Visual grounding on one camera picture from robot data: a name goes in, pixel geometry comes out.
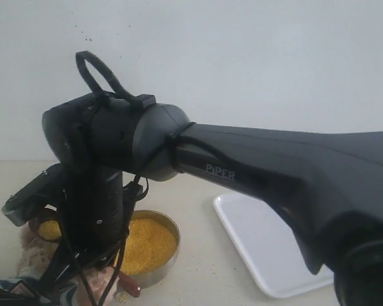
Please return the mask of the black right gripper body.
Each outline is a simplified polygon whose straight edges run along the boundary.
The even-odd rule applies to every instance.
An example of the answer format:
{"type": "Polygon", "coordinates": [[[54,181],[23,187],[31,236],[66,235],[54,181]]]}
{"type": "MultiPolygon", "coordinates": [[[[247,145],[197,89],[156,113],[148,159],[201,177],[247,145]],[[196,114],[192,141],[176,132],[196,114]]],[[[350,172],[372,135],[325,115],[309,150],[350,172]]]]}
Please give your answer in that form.
{"type": "Polygon", "coordinates": [[[118,245],[123,223],[122,172],[98,166],[67,171],[63,208],[66,233],[74,251],[101,254],[118,245]]]}

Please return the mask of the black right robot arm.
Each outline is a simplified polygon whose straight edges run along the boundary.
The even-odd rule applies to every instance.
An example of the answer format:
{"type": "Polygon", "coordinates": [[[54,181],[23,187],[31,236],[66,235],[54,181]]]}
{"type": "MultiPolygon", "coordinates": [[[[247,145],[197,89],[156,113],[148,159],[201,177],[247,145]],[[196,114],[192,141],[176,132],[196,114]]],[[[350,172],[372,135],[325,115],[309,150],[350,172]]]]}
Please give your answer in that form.
{"type": "Polygon", "coordinates": [[[383,305],[383,131],[322,134],[190,121],[174,105],[87,94],[47,110],[45,138],[74,170],[165,181],[188,173],[258,198],[292,229],[340,305],[383,305]]]}

